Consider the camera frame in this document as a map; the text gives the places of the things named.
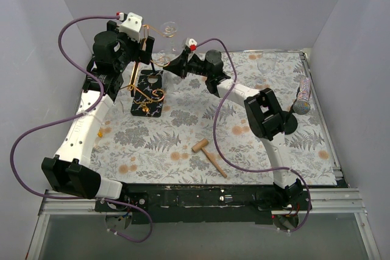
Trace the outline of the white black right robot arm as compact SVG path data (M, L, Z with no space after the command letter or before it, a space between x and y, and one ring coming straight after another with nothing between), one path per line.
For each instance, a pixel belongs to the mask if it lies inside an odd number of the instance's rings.
M285 144L285 114L273 92L266 88L256 90L236 83L223 70L222 54L210 50L200 59L188 49L173 60L163 58L163 69L184 79L188 74L206 77L209 93L220 97L221 102L229 100L246 111L252 133L263 144L271 167L253 170L253 173L272 172L276 193L276 204L281 209L291 209L298 202L303 191L300 177L292 170L291 159Z

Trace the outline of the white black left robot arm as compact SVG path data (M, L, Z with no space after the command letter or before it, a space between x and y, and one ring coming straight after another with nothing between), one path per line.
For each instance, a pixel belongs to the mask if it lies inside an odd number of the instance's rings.
M101 176L89 168L98 132L123 84L122 74L131 62L148 64L154 39L142 39L143 19L128 14L107 23L94 37L93 56L82 86L78 117L53 158L45 158L41 168L53 190L85 199L107 198L116 211L125 210L129 195L123 184Z

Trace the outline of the clear wine glass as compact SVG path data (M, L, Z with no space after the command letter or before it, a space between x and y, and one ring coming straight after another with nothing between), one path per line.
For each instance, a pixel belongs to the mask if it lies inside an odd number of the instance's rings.
M165 46L163 53L170 61L178 57L180 54L176 37L177 31L178 25L173 21L165 22L160 26L160 32L163 35Z
M265 50L257 58L258 83L264 85L268 75L274 70L277 62L277 53Z

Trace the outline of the gold wire wine glass rack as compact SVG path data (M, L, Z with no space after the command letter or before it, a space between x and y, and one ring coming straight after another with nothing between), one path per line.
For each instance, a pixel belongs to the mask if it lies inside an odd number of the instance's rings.
M159 117L165 98L165 86L163 85L162 69L175 57L176 49L172 38L178 31L178 26L173 21L163 23L159 29L145 24L141 48L147 48L147 42L151 40L150 31L158 33L167 39L168 48L150 57L148 60L138 61L134 64L130 74L130 81L123 86L133 98L130 113L134 116Z

